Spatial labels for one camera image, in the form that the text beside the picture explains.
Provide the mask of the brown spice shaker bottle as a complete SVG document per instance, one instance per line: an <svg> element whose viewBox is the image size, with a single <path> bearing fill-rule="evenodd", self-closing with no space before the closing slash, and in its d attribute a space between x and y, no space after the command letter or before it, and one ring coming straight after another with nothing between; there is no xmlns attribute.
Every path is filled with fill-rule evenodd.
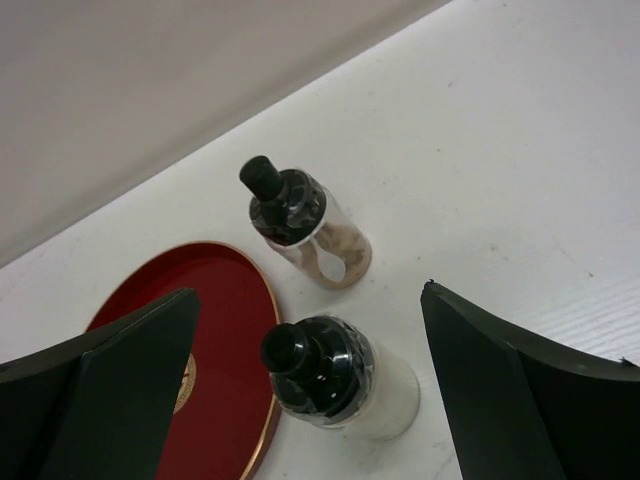
<svg viewBox="0 0 640 480"><path fill-rule="evenodd" d="M252 193L251 224L273 251L325 289L345 289L364 277L369 240L313 176L256 156L239 179Z"/></svg>

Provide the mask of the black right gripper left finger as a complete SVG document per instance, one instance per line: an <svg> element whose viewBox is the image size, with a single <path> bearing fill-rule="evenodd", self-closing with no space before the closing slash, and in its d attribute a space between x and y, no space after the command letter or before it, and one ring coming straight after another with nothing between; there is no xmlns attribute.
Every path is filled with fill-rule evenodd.
<svg viewBox="0 0 640 480"><path fill-rule="evenodd" d="M181 288L2 364L2 478L154 478L199 310Z"/></svg>

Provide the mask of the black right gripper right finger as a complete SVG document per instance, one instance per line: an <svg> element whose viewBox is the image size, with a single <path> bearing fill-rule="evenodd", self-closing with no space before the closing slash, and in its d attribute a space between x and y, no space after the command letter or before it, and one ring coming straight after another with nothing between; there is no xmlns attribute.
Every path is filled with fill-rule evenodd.
<svg viewBox="0 0 640 480"><path fill-rule="evenodd" d="M552 341L433 280L421 309L463 478L638 478L638 365Z"/></svg>

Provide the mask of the round red lacquer tray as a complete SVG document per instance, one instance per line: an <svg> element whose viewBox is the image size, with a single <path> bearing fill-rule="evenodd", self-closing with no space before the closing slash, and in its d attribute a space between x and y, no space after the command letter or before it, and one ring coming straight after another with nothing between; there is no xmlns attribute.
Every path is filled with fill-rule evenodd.
<svg viewBox="0 0 640 480"><path fill-rule="evenodd" d="M156 476L251 479L281 413L260 360L264 335L280 322L279 308L253 260L216 242L165 251L117 287L89 326L184 287L197 293L199 320Z"/></svg>

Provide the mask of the white salt shaker bottle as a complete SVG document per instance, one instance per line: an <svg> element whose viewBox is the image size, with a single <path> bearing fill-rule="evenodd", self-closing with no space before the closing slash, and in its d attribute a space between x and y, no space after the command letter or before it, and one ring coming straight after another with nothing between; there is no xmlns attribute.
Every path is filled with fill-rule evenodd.
<svg viewBox="0 0 640 480"><path fill-rule="evenodd" d="M264 336L260 356L281 408L316 427L389 440L419 411L419 381L408 362L338 317L278 325Z"/></svg>

